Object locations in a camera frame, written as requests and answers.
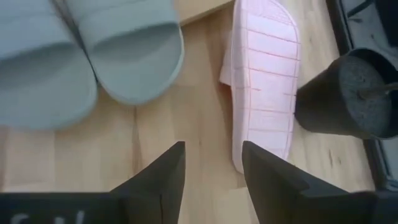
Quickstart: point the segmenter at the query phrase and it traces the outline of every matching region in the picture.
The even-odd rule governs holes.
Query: stick
[[[370,100],[373,98],[386,96],[392,90],[398,90],[398,83],[390,83],[384,86],[378,86],[374,88],[366,88],[363,90],[358,90],[358,95],[364,100]]]

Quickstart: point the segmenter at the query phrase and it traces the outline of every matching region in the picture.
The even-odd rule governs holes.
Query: slipper
[[[0,124],[56,129],[96,103],[93,70],[48,0],[0,2]]]
[[[183,61],[171,0],[66,0],[96,76],[117,101],[137,105],[161,95]]]
[[[233,94],[233,161],[243,173],[242,144],[252,141],[287,159],[300,65],[299,32],[274,0],[237,0],[220,82]]]

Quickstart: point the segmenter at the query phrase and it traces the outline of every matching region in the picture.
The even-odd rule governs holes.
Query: black object
[[[398,194],[348,193],[243,143],[243,169],[260,224],[395,224]]]
[[[357,13],[361,12],[362,10],[366,9],[367,7],[369,7],[371,4],[374,3],[374,0],[365,0],[365,2],[362,2],[361,4],[357,5],[356,7],[354,7],[352,10],[350,10],[347,13],[347,17],[352,17],[357,15]]]
[[[375,0],[375,4],[348,18],[347,13],[364,0],[326,0],[341,55],[356,47],[373,49],[398,68],[398,1]],[[398,191],[398,138],[364,141],[375,186]]]
[[[373,0],[376,2],[381,23],[386,32],[391,46],[398,47],[398,1],[396,0]]]
[[[0,223],[177,224],[185,182],[185,143],[108,193],[0,194]]]
[[[359,90],[394,82],[398,82],[396,70],[382,55],[352,50],[297,91],[295,117],[303,128],[316,133],[392,138],[398,135],[394,113],[398,101],[390,95],[365,100]]]

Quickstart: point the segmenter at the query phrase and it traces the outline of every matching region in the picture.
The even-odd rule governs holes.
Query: slipper strap
[[[178,24],[171,0],[68,0],[86,49],[151,26]]]
[[[0,61],[73,39],[46,0],[0,2]]]

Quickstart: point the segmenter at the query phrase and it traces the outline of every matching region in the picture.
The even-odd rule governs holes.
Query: black frame
[[[353,40],[348,30],[347,16],[340,0],[326,0],[333,32],[340,55],[354,49]],[[398,191],[398,180],[395,180],[388,170],[385,155],[381,149],[380,140],[364,140],[363,145],[368,157],[374,184],[378,190]]]

